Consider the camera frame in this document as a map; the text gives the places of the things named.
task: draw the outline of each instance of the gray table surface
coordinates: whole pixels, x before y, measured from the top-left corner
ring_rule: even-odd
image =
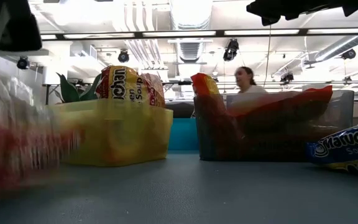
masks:
[[[62,172],[71,181],[1,202],[0,223],[358,224],[358,177],[313,164],[169,154],[133,166]]]

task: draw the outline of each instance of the blue snack package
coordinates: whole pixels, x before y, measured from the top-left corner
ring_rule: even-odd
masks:
[[[306,155],[314,164],[358,174],[358,125],[309,142]]]

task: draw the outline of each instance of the dark hair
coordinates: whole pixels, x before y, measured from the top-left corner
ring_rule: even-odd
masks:
[[[244,69],[244,71],[246,71],[247,74],[251,75],[251,80],[249,81],[249,83],[250,83],[251,85],[256,85],[256,82],[255,82],[255,80],[254,80],[254,71],[252,71],[251,68],[246,67],[246,66],[242,66],[242,67],[240,67],[240,68]]]

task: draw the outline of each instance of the green leafy plant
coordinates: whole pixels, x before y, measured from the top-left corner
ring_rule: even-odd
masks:
[[[88,88],[82,94],[78,94],[77,89],[71,83],[69,83],[66,77],[62,74],[56,73],[60,77],[60,89],[61,96],[63,98],[64,103],[72,103],[78,101],[86,101],[86,100],[96,100],[98,97],[96,96],[96,87],[101,81],[101,74],[99,74],[93,81],[91,88]]]

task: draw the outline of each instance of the woman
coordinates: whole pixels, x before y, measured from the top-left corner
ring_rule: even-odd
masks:
[[[267,93],[261,86],[257,86],[254,80],[254,71],[249,67],[239,67],[234,74],[239,93]]]

